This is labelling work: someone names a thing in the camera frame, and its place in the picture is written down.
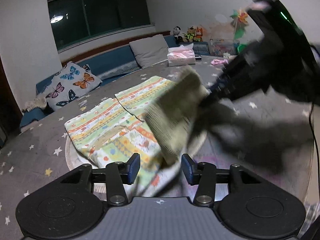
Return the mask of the colourful patterned child jacket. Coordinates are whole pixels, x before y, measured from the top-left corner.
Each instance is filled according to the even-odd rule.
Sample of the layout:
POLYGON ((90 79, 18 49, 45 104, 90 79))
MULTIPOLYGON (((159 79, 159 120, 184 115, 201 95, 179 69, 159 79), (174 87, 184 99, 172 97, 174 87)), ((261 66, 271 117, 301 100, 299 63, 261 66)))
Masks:
POLYGON ((194 133, 195 107, 187 104, 206 95, 199 75, 189 66, 177 82, 153 76, 143 83, 119 92, 91 110, 68 120, 65 129, 75 146, 89 158, 106 145, 124 136, 134 148, 159 145, 161 166, 139 169, 128 196, 153 197, 179 173, 183 153, 195 156, 207 138, 207 132, 194 133))

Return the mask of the green plastic bowl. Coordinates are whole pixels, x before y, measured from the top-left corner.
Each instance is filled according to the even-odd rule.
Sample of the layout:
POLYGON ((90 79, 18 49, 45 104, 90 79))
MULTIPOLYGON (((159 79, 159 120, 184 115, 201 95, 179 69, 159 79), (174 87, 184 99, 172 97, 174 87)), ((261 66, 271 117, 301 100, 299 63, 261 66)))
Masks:
POLYGON ((247 44, 239 44, 237 47, 238 54, 240 54, 246 48, 247 48, 247 44))

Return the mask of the colourful paper pinwheel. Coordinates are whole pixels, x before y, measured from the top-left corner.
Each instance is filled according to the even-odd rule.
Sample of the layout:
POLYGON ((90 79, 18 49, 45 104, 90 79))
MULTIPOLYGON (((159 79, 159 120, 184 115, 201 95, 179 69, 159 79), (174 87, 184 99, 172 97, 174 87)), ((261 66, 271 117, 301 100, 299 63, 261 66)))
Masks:
POLYGON ((233 39, 237 40, 242 38, 246 32, 246 27, 248 26, 248 13, 245 10, 233 10, 233 14, 230 16, 232 19, 231 25, 234 28, 233 39))

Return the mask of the clear plastic toy box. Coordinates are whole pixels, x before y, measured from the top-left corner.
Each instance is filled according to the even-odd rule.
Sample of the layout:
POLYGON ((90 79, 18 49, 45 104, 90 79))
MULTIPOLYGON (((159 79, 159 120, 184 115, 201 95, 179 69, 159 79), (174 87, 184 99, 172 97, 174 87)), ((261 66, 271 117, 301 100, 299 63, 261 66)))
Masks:
POLYGON ((224 53, 236 55, 240 44, 238 40, 230 39, 210 39, 208 42, 209 53, 212 56, 223 57, 224 53))

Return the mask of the pink hair scrunchie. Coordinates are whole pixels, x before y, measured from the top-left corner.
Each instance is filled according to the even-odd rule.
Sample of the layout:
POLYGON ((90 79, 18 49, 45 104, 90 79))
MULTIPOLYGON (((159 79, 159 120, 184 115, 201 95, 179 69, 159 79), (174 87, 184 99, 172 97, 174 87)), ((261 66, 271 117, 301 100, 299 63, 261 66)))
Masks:
POLYGON ((213 59, 210 64, 213 66, 225 65, 225 64, 228 64, 228 60, 227 59, 213 59))

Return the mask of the small black box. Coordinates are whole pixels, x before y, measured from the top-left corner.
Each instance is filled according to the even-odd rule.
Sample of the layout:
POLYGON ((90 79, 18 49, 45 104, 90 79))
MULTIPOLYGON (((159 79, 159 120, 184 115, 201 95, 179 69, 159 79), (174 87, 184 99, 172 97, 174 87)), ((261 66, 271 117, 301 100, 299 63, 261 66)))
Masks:
POLYGON ((195 60, 196 61, 201 61, 202 60, 202 56, 201 55, 195 55, 195 60))

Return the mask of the orange fox plush toy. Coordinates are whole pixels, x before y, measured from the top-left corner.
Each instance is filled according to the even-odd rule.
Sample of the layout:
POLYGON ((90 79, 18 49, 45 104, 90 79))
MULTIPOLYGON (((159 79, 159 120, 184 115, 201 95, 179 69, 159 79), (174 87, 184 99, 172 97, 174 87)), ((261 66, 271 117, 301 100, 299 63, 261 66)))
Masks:
POLYGON ((202 37, 203 37, 203 29, 200 27, 196 27, 194 42, 202 42, 203 41, 202 37))

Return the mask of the yellow green plush toy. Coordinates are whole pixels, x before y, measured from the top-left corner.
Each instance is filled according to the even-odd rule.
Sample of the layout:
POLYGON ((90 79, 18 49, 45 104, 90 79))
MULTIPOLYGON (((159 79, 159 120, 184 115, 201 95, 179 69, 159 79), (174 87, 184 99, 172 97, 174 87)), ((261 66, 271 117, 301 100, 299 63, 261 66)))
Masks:
POLYGON ((185 42, 193 42, 195 37, 195 28, 190 27, 188 28, 187 32, 184 34, 184 41, 185 42))

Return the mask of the butterfly print pillow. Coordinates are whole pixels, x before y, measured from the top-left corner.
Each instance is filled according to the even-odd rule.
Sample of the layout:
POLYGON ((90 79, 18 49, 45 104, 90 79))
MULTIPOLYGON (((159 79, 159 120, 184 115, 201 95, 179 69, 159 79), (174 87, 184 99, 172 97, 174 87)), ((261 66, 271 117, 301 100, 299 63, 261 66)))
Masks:
POLYGON ((43 95, 46 96, 49 107, 57 111, 94 90, 101 83, 102 80, 92 74, 88 65, 81 67, 74 62, 69 62, 55 74, 43 95))

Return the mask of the pink tissue box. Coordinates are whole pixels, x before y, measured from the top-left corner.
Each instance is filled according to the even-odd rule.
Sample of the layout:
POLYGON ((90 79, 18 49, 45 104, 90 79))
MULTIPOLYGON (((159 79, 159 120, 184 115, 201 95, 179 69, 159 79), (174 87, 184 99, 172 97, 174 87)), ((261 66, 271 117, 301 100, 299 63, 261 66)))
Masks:
POLYGON ((182 66, 186 64, 195 64, 195 53, 193 50, 194 44, 180 45, 179 47, 172 47, 168 49, 168 66, 182 66))

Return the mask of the cream cloth on sofa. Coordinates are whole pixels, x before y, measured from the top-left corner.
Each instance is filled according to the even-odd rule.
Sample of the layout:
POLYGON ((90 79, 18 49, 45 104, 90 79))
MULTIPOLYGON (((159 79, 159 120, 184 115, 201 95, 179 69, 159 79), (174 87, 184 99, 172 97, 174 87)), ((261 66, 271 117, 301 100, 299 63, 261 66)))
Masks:
POLYGON ((47 107, 47 100, 45 97, 37 97, 31 101, 27 101, 22 109, 23 113, 31 112, 33 109, 40 108, 44 110, 47 107))

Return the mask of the blue sofa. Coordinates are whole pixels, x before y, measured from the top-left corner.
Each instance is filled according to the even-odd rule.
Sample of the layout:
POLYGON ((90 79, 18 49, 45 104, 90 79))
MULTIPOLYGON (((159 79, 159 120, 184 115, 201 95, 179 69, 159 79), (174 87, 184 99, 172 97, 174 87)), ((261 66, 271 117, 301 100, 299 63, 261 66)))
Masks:
MULTIPOLYGON (((178 47, 173 35, 164 36, 164 39, 169 48, 178 47)), ((210 55, 207 42, 196 42, 194 43, 193 49, 195 54, 210 55)), ((140 67, 129 44, 103 51, 103 53, 79 61, 76 64, 87 69, 90 68, 91 72, 103 81, 102 86, 121 76, 134 72, 140 67)), ((58 73, 51 75, 37 83, 36 94, 43 93, 51 84, 53 77, 57 74, 58 73)), ((41 110, 40 108, 36 108, 25 113, 20 123, 20 131, 24 132, 33 122, 40 121, 52 112, 53 110, 41 110)))

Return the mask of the panda plush toy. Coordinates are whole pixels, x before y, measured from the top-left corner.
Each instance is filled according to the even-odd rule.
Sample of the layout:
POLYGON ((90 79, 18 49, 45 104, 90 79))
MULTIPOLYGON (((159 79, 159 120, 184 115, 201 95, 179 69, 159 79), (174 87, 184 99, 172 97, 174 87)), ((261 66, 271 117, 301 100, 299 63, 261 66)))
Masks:
POLYGON ((176 44, 180 44, 180 43, 184 42, 184 35, 182 34, 179 26, 175 26, 173 28, 173 36, 174 36, 176 44))

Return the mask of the grey cushion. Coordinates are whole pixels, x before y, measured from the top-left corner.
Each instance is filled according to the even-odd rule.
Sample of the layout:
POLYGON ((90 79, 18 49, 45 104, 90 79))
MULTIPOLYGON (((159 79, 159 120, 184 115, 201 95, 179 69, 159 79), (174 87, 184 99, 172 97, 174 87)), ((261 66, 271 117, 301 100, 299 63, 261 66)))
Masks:
POLYGON ((129 43, 138 65, 142 68, 167 60, 168 44, 163 35, 155 35, 129 43))

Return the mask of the dark window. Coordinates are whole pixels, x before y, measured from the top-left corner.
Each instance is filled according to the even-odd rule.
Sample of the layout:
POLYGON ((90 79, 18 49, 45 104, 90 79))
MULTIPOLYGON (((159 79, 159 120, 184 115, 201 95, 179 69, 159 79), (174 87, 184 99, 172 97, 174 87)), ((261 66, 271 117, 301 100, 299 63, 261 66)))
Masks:
POLYGON ((146 0, 48 0, 48 10, 58 50, 151 23, 146 0))

